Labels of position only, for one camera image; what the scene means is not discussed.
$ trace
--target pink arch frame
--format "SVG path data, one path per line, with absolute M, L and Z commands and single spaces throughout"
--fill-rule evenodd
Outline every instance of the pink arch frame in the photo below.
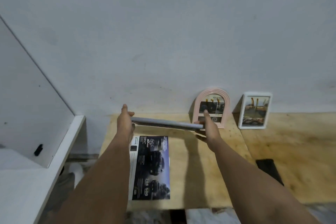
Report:
M 224 106 L 224 112 L 223 112 L 223 116 L 222 116 L 222 120 L 220 122 L 220 124 L 218 124 L 218 128 L 225 128 L 225 123 L 226 120 L 230 114 L 230 98 L 229 95 L 222 90 L 221 88 L 211 88 L 211 89 L 206 89 L 203 90 L 196 98 L 195 100 L 195 107 L 194 107 L 194 113 L 192 115 L 192 122 L 196 122 L 198 120 L 198 113 L 200 110 L 200 105 L 201 105 L 201 100 L 206 97 L 207 95 L 210 94 L 218 94 L 220 95 L 224 101 L 225 101 L 225 106 Z

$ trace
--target floor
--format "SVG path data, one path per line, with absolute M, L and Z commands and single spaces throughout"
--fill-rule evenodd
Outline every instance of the floor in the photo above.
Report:
M 68 159 L 65 163 L 63 173 L 57 179 L 48 202 L 41 214 L 38 224 L 49 224 L 57 214 L 62 203 L 69 193 L 75 188 L 85 173 L 95 163 L 95 160 L 75 160 Z M 323 205 L 310 205 L 307 209 L 322 224 L 336 224 L 336 203 Z M 189 209 L 176 211 L 141 211 L 127 213 L 126 224 L 175 224 L 175 223 L 240 223 L 235 211 L 227 209 Z

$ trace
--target white shelf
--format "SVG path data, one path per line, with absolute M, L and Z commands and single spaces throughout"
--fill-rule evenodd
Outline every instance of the white shelf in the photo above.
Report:
M 85 120 L 74 117 L 48 168 L 0 171 L 0 222 L 36 223 Z

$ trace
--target forearm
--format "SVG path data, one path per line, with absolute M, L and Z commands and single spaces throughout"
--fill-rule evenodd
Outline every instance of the forearm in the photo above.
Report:
M 129 149 L 117 134 L 70 194 L 56 223 L 120 223 L 128 202 Z
M 242 223 L 315 223 L 315 219 L 268 174 L 248 163 L 224 141 L 215 150 L 234 209 Z

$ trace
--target white photo frame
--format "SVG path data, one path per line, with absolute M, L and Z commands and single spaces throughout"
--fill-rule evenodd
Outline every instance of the white photo frame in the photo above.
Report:
M 245 92 L 241 103 L 238 128 L 264 129 L 273 95 L 268 92 Z

